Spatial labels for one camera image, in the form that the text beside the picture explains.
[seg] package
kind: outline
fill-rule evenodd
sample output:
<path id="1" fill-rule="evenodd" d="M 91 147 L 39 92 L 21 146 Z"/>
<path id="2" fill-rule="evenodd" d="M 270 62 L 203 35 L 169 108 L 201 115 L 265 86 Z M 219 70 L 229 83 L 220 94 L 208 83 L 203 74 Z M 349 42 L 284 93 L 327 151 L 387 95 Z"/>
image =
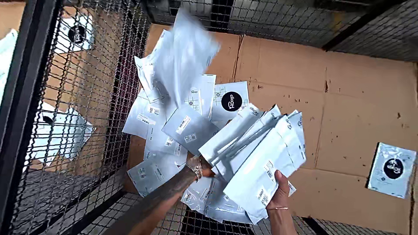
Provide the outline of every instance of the package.
<path id="1" fill-rule="evenodd" d="M 251 220 L 246 215 L 244 209 L 222 192 L 226 185 L 226 182 L 213 178 L 206 202 L 206 216 L 218 222 L 227 220 L 250 224 Z"/>
<path id="2" fill-rule="evenodd" d="M 415 158 L 414 151 L 379 143 L 367 187 L 405 198 Z"/>
<path id="3" fill-rule="evenodd" d="M 58 29 L 59 36 L 55 53 L 89 50 L 94 44 L 93 18 L 79 13 L 78 16 L 62 18 Z"/>
<path id="4" fill-rule="evenodd" d="M 234 146 L 227 148 L 220 156 L 216 164 L 219 174 L 226 182 L 229 182 L 247 157 L 254 151 L 268 131 L 273 128 L 279 120 L 280 110 L 277 105 L 258 119 L 250 129 L 237 140 Z"/>
<path id="5" fill-rule="evenodd" d="M 208 163 L 215 166 L 219 161 L 218 151 L 233 142 L 238 136 L 243 135 L 251 127 L 262 113 L 257 107 L 249 104 L 238 112 L 238 115 L 224 126 L 215 136 L 207 141 L 200 149 L 200 153 Z"/>
<path id="6" fill-rule="evenodd" d="M 146 139 L 148 124 L 155 123 L 143 114 L 143 111 L 150 104 L 147 99 L 143 98 L 143 96 L 146 95 L 144 89 L 141 88 L 139 95 L 136 97 L 131 109 L 129 110 L 122 132 Z"/>
<path id="7" fill-rule="evenodd" d="M 42 102 L 35 116 L 32 129 L 33 138 L 29 142 L 25 165 L 29 160 L 37 159 L 50 166 L 57 154 L 69 160 L 74 159 L 94 131 L 91 123 L 85 120 L 75 109 L 66 112 Z"/>
<path id="8" fill-rule="evenodd" d="M 247 82 L 215 85 L 211 121 L 228 121 L 248 105 Z"/>
<path id="9" fill-rule="evenodd" d="M 157 89 L 155 89 L 152 84 L 154 78 L 154 64 L 157 57 L 159 56 L 159 50 L 163 43 L 164 36 L 168 34 L 170 34 L 169 31 L 163 30 L 153 51 L 148 56 L 141 59 L 134 56 L 135 65 L 138 70 L 139 81 L 141 82 L 141 85 L 144 88 L 145 94 L 150 103 L 158 101 L 158 98 L 160 97 Z"/>
<path id="10" fill-rule="evenodd" d="M 180 107 L 193 81 L 206 71 L 219 45 L 201 23 L 179 9 L 173 30 L 164 37 L 155 62 L 153 86 Z"/>
<path id="11" fill-rule="evenodd" d="M 192 154 L 198 155 L 199 148 L 216 135 L 219 128 L 191 107 L 183 105 L 174 112 L 162 131 Z"/>
<path id="12" fill-rule="evenodd" d="M 209 177 L 202 177 L 199 181 L 193 182 L 184 191 L 181 202 L 190 207 L 190 209 L 204 215 L 211 183 L 212 178 Z"/>
<path id="13" fill-rule="evenodd" d="M 288 116 L 288 118 L 289 118 L 289 122 L 295 128 L 296 134 L 298 135 L 298 138 L 299 138 L 299 142 L 303 146 L 303 150 L 305 150 L 305 136 L 303 134 L 302 112 L 295 110 Z"/>
<path id="14" fill-rule="evenodd" d="M 9 68 L 12 63 L 17 39 L 18 33 L 12 29 L 6 37 L 0 40 L 0 104 L 3 100 L 4 88 L 6 87 L 7 76 L 9 75 Z"/>
<path id="15" fill-rule="evenodd" d="M 192 107 L 204 118 L 209 118 L 212 112 L 213 90 L 215 87 L 216 75 L 202 74 L 199 79 L 193 81 L 192 87 L 184 99 L 184 103 Z M 170 119 L 174 111 L 177 109 L 176 104 L 171 102 L 170 97 L 165 97 L 167 100 L 167 114 L 166 119 Z"/>
<path id="16" fill-rule="evenodd" d="M 254 217 L 262 217 L 278 188 L 276 169 L 289 177 L 306 161 L 297 134 L 283 116 L 241 165 L 224 193 Z"/>
<path id="17" fill-rule="evenodd" d="M 157 123 L 148 127 L 144 160 L 167 153 L 172 155 L 173 161 L 180 166 L 186 162 L 187 150 L 161 130 L 164 124 Z"/>
<path id="18" fill-rule="evenodd" d="M 145 197 L 179 171 L 172 156 L 165 154 L 143 161 L 127 172 L 139 195 Z"/>

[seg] tattoo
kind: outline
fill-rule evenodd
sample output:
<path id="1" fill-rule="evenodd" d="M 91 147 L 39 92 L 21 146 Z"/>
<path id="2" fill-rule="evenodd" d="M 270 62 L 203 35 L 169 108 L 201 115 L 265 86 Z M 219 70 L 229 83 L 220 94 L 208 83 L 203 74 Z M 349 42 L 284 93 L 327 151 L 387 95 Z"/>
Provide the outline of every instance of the tattoo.
<path id="1" fill-rule="evenodd" d="M 169 181 L 152 191 L 138 204 L 125 212 L 104 234 L 128 234 L 136 224 L 148 217 L 161 202 L 172 198 L 179 192 L 185 191 L 195 178 L 196 174 L 185 166 Z"/>

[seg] cardboard sheet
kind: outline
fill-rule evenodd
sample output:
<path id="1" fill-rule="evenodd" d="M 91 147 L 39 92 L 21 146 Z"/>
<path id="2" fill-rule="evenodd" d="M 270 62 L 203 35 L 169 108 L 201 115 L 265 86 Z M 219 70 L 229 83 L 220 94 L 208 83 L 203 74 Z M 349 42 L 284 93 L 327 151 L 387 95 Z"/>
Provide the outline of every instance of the cardboard sheet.
<path id="1" fill-rule="evenodd" d="M 326 94 L 325 103 L 318 169 L 367 177 L 378 142 L 418 150 L 416 108 L 398 118 L 384 104 L 346 95 Z"/>
<path id="2" fill-rule="evenodd" d="M 300 168 L 289 177 L 298 189 L 292 214 L 377 230 L 409 233 L 409 199 L 366 189 L 365 177 Z"/>

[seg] metal mesh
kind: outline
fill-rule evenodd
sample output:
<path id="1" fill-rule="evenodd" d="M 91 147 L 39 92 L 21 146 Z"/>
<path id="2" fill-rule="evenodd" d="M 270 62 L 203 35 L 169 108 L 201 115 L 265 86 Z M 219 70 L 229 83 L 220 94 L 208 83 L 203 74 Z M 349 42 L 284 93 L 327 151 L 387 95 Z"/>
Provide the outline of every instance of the metal mesh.
<path id="1" fill-rule="evenodd" d="M 180 6 L 211 31 L 247 34 L 322 47 L 365 15 L 373 0 L 159 0 L 141 8 L 135 0 L 91 0 L 59 12 L 49 61 L 13 211 L 11 234 L 62 234 L 120 192 L 130 138 L 123 134 L 138 93 L 133 56 L 143 56 L 150 22 L 172 24 Z M 334 50 L 417 61 L 417 2 L 395 6 Z M 88 48 L 65 42 L 72 28 L 87 25 Z M 126 194 L 81 234 L 100 234 L 140 198 Z M 389 234 L 316 220 L 328 234 Z M 299 234 L 316 234 L 294 217 Z M 154 234 L 270 234 L 258 225 L 217 223 L 178 202 Z"/>
<path id="2" fill-rule="evenodd" d="M 74 25 L 84 26 L 84 34 Z M 59 234 L 65 213 L 73 212 L 74 223 L 87 213 L 86 205 L 98 206 L 122 187 L 109 177 L 127 160 L 130 138 L 121 127 L 138 93 L 133 56 L 142 56 L 148 26 L 134 1 L 61 8 L 41 90 L 35 91 L 39 107 L 30 110 L 36 118 L 12 234 L 48 232 L 54 223 Z M 70 30 L 79 30 L 73 40 L 86 46 L 71 43 Z"/>
<path id="3" fill-rule="evenodd" d="M 333 50 L 418 61 L 418 2 L 409 0 L 392 7 Z"/>

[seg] black metal frame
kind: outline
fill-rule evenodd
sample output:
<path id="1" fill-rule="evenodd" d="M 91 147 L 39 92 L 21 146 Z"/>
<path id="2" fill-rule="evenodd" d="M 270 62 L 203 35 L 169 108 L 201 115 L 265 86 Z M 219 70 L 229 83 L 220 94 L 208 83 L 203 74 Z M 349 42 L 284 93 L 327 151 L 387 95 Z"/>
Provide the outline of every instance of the black metal frame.
<path id="1" fill-rule="evenodd" d="M 23 12 L 0 110 L 0 233 L 7 234 L 60 1 L 31 0 Z"/>

